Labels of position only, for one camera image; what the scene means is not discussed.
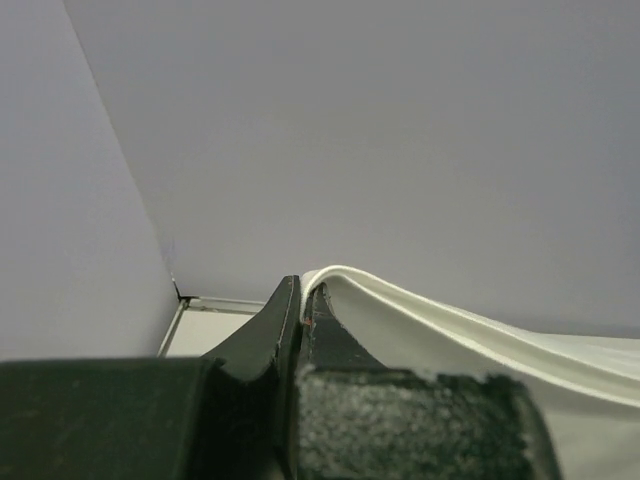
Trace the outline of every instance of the white sheet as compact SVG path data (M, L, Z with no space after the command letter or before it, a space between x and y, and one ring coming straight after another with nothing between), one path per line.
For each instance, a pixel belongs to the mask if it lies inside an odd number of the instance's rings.
M527 384L566 479L640 478L637 352L514 328L345 266L303 275L303 301L322 282L338 318L388 366L503 372Z

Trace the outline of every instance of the white fabric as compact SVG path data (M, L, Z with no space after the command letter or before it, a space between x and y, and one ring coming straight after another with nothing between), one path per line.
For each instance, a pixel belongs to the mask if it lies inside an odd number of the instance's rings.
M388 366L527 384L566 479L640 478L640 352L511 327L345 266L303 275L303 302L323 282L336 316Z

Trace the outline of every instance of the metal edge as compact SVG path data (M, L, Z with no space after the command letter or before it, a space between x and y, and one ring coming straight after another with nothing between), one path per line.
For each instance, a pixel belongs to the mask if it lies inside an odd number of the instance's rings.
M265 302L231 300L227 298L193 297L189 299L187 309L197 312L255 315L262 310L264 305Z
M178 325L180 324L180 320L182 319L182 314L189 306L189 300L181 299L178 304L178 308L176 310L176 314L173 316L173 320L171 320L171 324L169 325L169 329L167 330L166 335L164 336L164 340L160 344L160 349L158 350L158 357L164 357L167 355L167 351L171 346L171 342L173 341L173 336L178 329Z

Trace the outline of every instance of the textured black surface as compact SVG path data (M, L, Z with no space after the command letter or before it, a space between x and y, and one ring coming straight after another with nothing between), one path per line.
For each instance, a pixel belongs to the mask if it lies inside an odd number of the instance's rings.
M0 479L185 479L215 361L0 365Z
M560 478L526 390L508 378L307 369L298 388L301 479Z

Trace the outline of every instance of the black object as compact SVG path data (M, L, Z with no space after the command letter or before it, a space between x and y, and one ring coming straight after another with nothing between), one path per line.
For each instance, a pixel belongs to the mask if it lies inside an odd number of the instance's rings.
M300 306L285 277L202 358L0 364L0 479L560 478L521 384L387 369L324 285Z

